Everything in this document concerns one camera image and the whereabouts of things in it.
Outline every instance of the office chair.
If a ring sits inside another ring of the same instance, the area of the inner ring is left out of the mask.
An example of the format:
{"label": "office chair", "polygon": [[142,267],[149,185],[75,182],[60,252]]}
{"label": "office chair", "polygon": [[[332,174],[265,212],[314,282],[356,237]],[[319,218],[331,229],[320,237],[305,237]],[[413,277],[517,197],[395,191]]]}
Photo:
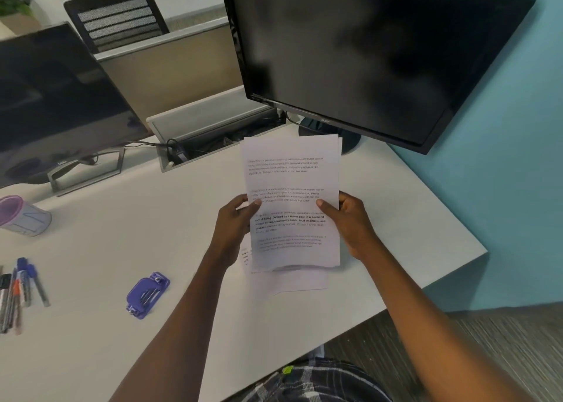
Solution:
{"label": "office chair", "polygon": [[169,33],[154,0],[70,0],[64,7],[93,54]]}

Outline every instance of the cup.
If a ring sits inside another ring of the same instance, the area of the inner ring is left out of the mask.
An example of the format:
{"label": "cup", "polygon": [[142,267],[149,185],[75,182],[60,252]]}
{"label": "cup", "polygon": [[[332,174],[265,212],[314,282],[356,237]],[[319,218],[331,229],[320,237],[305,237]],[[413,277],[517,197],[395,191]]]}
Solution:
{"label": "cup", "polygon": [[0,198],[0,228],[37,236],[51,224],[51,213],[25,202],[20,196]]}

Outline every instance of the computer monitor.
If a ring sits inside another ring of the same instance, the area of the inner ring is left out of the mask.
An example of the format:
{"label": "computer monitor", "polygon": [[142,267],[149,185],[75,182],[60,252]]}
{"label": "computer monitor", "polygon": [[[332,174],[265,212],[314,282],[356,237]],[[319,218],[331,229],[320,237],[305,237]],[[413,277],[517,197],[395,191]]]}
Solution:
{"label": "computer monitor", "polygon": [[426,154],[535,0],[224,0],[248,98]]}
{"label": "computer monitor", "polygon": [[70,25],[0,42],[0,187],[147,135]]}

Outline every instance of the monitor stand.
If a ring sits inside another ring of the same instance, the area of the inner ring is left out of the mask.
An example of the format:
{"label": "monitor stand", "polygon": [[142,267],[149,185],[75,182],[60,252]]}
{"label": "monitor stand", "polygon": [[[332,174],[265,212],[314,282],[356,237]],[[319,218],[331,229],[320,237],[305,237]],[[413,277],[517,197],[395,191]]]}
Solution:
{"label": "monitor stand", "polygon": [[[117,154],[115,165],[112,166],[112,168],[108,169],[107,167],[101,167],[102,172],[100,173],[95,173],[95,174],[86,173],[88,177],[86,177],[84,180],[79,180],[76,183],[63,188],[57,182],[58,178],[65,175],[68,171],[72,170],[75,166],[79,164],[95,165],[97,159],[94,160],[94,158],[96,156],[100,157],[111,153]],[[117,148],[102,150],[98,152],[97,155],[92,155],[87,158],[82,158],[77,161],[72,161],[60,165],[59,167],[56,167],[54,170],[52,170],[47,174],[49,183],[51,183],[51,188],[53,189],[53,193],[57,196],[62,196],[67,193],[74,192],[75,190],[81,189],[82,187],[89,186],[91,184],[97,183],[98,181],[105,180],[106,178],[113,177],[114,175],[121,173],[124,156],[125,156],[125,148],[117,147]]]}
{"label": "monitor stand", "polygon": [[354,149],[360,142],[360,138],[362,138],[361,134],[343,130],[342,128],[315,121],[311,118],[303,118],[301,125],[302,126],[299,127],[299,136],[338,134],[339,137],[342,137],[342,154],[346,154]]}

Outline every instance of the teal wall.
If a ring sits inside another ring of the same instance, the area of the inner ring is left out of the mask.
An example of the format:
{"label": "teal wall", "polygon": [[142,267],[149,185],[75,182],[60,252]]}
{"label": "teal wall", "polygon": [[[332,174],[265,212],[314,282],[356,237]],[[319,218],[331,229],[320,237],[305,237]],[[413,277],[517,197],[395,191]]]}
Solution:
{"label": "teal wall", "polygon": [[538,0],[428,156],[403,160],[490,255],[430,285],[445,310],[563,301],[563,0]]}

